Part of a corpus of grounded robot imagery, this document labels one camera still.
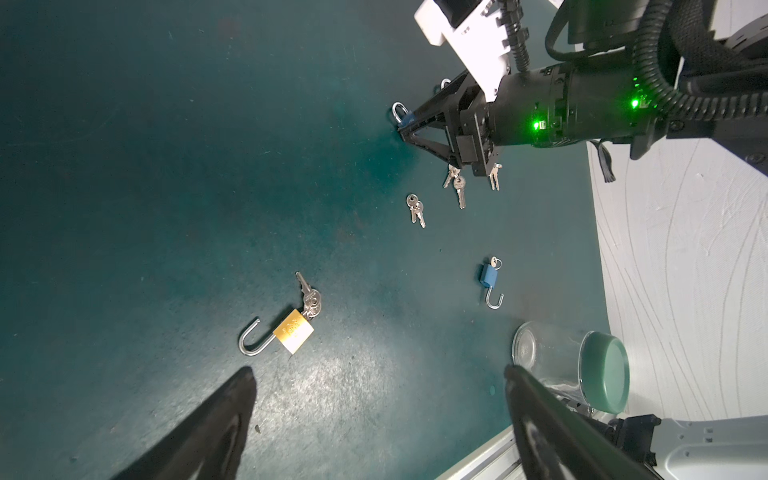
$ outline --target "key blade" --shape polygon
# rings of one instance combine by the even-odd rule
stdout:
[[[301,272],[296,272],[296,278],[299,279],[299,283],[301,283],[301,291],[304,292],[304,295],[308,295],[312,292],[312,288],[310,288],[310,285],[304,280],[304,275],[302,275]]]

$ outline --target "green tabletop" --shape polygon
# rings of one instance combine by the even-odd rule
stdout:
[[[584,145],[509,147],[460,210],[398,138],[392,103],[462,70],[418,6],[3,2],[0,478],[109,478],[243,365],[241,478],[431,478],[509,425],[516,326],[607,331]],[[553,63],[554,7],[524,7]],[[314,334],[243,356],[252,318],[300,308],[297,270]]]

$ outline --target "blue padlock body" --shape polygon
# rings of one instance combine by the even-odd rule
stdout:
[[[407,114],[397,126],[398,128],[403,128],[407,124],[414,121],[415,119],[416,119],[416,116],[413,113]]]
[[[480,283],[485,288],[493,288],[496,286],[496,277],[498,276],[498,270],[492,267],[489,263],[485,264],[482,269],[482,275],[480,276]]]

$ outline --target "screw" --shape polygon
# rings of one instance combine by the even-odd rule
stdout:
[[[766,159],[765,154],[761,153],[755,153],[755,154],[749,154],[746,157],[744,157],[744,160],[750,164],[750,165],[757,165],[759,163],[762,163]]]

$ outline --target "green lid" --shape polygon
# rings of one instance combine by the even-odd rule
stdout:
[[[592,332],[581,347],[581,391],[593,408],[621,413],[629,396],[629,359],[621,340]]]

